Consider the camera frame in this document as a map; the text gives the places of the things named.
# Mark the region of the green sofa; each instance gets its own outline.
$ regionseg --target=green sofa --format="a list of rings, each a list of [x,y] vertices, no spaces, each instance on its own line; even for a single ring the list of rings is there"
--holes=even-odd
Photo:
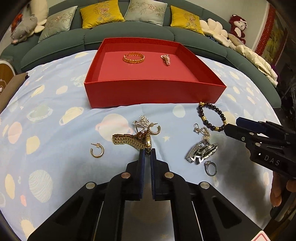
[[[193,31],[170,27],[172,14],[170,6],[176,6],[198,15],[201,19],[209,18],[219,21],[223,28],[230,31],[231,25],[215,15],[193,3],[185,0],[159,0],[166,2],[163,27],[142,22],[106,23],[92,29],[82,29],[80,9],[97,3],[98,0],[66,0],[52,6],[49,16],[72,6],[78,6],[69,31],[62,32],[41,41],[40,34],[35,34],[25,42],[9,45],[1,54],[0,59],[13,62],[17,73],[31,70],[35,66],[66,57],[81,51],[97,50],[104,38],[110,37],[145,37],[176,41],[183,44],[194,54],[215,60],[238,69],[247,75],[260,89],[272,107],[280,107],[281,100],[273,85],[252,63],[230,48],[226,48],[215,41]],[[118,5],[124,16],[129,0],[118,0]]]

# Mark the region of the orange bangle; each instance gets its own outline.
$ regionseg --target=orange bangle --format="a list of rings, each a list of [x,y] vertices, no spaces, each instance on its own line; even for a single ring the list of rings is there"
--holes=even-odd
[[[139,56],[141,57],[141,59],[128,59],[126,58],[126,56]],[[130,64],[138,64],[138,63],[142,63],[145,59],[145,55],[144,54],[140,54],[140,53],[128,53],[127,55],[123,56],[123,61],[130,63]]]

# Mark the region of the white plush toy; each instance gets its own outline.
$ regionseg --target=white plush toy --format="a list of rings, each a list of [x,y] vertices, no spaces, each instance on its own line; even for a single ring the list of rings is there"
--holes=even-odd
[[[34,33],[41,32],[45,27],[48,16],[47,0],[31,0],[30,1],[31,14],[37,17],[37,26]]]
[[[207,22],[204,20],[200,20],[200,26],[205,35],[212,36],[215,40],[217,40],[225,47],[229,47],[229,45],[231,44],[231,40],[227,39],[228,33],[225,29],[223,29],[221,23],[209,18]]]

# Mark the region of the silver screw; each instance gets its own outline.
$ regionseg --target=silver screw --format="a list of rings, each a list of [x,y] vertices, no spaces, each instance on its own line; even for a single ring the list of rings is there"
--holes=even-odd
[[[124,179],[127,179],[127,178],[130,178],[131,175],[128,172],[124,172],[124,173],[121,174],[121,177],[124,178]]]
[[[200,183],[200,187],[203,189],[208,189],[210,187],[210,185],[207,182],[202,182],[202,183]]]
[[[166,172],[165,173],[165,177],[166,178],[173,178],[174,177],[174,174],[172,172]]]
[[[85,187],[86,187],[87,189],[93,189],[95,186],[96,186],[96,184],[94,184],[94,183],[92,183],[92,182],[87,183],[87,184],[85,185]]]

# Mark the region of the white card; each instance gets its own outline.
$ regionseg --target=white card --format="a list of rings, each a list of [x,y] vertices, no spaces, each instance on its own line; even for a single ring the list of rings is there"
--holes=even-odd
[[[264,231],[260,231],[251,241],[270,241]]]

